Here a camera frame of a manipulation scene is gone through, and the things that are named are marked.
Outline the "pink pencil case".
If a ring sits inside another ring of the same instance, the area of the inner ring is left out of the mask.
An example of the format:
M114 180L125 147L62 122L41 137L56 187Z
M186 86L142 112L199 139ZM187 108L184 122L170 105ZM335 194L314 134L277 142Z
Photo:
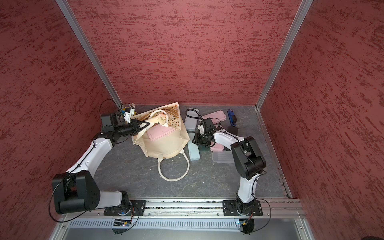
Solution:
M154 125L147 131L147 135L151 141L157 141L163 137L168 136L176 129L171 127L165 127L162 125Z
M222 152L222 151L224 151L224 146L221 144L212 142L212 145L210 146L210 150L212 152Z
M217 125L220 122L225 121L227 119L227 115L220 110L203 116L204 120L208 118L212 120L213 124Z

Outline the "light blue pencil case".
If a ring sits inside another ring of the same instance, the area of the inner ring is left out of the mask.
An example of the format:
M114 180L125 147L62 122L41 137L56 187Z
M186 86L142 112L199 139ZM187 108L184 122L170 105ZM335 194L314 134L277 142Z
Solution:
M199 147L192 141L188 142L188 151L190 161L197 161L200 159Z

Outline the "light grey pencil case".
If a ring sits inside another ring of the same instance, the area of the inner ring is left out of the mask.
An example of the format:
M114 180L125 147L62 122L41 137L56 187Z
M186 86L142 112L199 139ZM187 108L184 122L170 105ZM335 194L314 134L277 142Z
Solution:
M198 109L193 109L192 111L191 110L186 111L186 118L185 118L184 124L187 131L194 132L196 130L198 120L200 119L197 112L199 112Z

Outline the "clear plastic pencil case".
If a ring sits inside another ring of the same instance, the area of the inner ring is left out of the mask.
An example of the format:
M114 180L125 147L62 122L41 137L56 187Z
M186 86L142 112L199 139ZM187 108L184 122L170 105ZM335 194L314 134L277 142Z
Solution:
M218 164L234 164L233 153L230 151L213 152L212 160Z

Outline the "dark grey pencil case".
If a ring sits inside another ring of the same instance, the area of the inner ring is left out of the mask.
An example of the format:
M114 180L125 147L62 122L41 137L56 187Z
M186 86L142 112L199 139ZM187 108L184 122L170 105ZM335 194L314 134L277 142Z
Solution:
M233 136L238 136L238 132L239 132L239 129L237 127L233 127L233 126L228 126L227 127L227 132Z

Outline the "cream floral canvas tote bag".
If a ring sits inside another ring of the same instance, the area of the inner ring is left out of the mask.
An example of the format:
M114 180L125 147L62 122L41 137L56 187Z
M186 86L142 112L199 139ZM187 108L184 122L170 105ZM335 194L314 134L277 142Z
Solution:
M168 104L141 114L136 114L131 117L131 120L133 119L150 123L148 127L132 137L133 144L140 146L146 157L157 159L159 174L165 181L177 182L183 179L190 169L190 160L184 151L190 137L181 117L179 103ZM151 141L147 135L147 131L154 125L171 127L176 130L157 141ZM182 154L187 161L187 169L180 177L169 179L163 175L161 163L163 160L176 157L179 154Z

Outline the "green pencil case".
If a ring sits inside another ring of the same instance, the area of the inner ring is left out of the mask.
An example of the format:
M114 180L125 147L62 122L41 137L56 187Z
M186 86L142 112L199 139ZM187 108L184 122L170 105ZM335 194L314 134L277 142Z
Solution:
M198 147L199 147L200 152L210 152L211 151L210 147L206 147L203 145L199 145Z

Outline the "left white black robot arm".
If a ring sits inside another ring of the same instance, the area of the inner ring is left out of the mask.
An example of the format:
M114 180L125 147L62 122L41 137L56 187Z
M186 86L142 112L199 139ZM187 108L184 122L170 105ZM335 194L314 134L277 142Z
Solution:
M101 191L94 175L121 137L133 137L150 125L147 121L126 121L121 113L101 116L101 131L92 139L90 147L65 173L52 180L50 202L57 214L85 213L104 209L106 215L126 216L134 207L126 191Z

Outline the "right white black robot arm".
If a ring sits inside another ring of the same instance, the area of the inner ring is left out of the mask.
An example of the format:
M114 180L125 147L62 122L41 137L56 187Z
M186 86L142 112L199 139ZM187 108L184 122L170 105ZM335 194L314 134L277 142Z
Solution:
M244 138L229 133L207 118L199 120L193 143L206 148L220 144L231 151L236 170L241 177L233 205L239 215L250 215L257 207L255 191L258 178L267 166L256 140L253 137Z

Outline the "blue stapler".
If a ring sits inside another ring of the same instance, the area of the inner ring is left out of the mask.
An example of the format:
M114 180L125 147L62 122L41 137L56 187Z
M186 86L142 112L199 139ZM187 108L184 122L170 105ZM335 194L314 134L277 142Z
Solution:
M228 109L227 113L228 113L228 118L230 120L231 126L236 127L237 126L237 117L236 117L234 111L232 109Z

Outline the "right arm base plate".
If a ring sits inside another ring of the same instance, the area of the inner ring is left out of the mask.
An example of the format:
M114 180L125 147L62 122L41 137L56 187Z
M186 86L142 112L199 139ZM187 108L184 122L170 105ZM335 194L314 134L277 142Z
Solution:
M226 217L250 217L251 215L256 217L263 216L261 203L257 200L252 200L249 203L243 203L241 200L224 200L222 203L224 216Z

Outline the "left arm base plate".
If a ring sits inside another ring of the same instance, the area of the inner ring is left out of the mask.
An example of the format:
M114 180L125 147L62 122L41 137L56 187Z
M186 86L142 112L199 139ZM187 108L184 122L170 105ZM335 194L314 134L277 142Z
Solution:
M146 200L130 200L128 206L108 207L104 210L104 216L143 216L146 208Z

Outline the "aluminium front rail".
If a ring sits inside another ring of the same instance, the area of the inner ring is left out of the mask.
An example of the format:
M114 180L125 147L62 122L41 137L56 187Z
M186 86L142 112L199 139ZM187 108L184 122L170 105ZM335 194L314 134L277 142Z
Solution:
M234 218L249 217L295 219L306 218L298 199L258 199L255 206L244 214L236 208L234 200L214 198L147 198L133 199L135 212L144 218Z

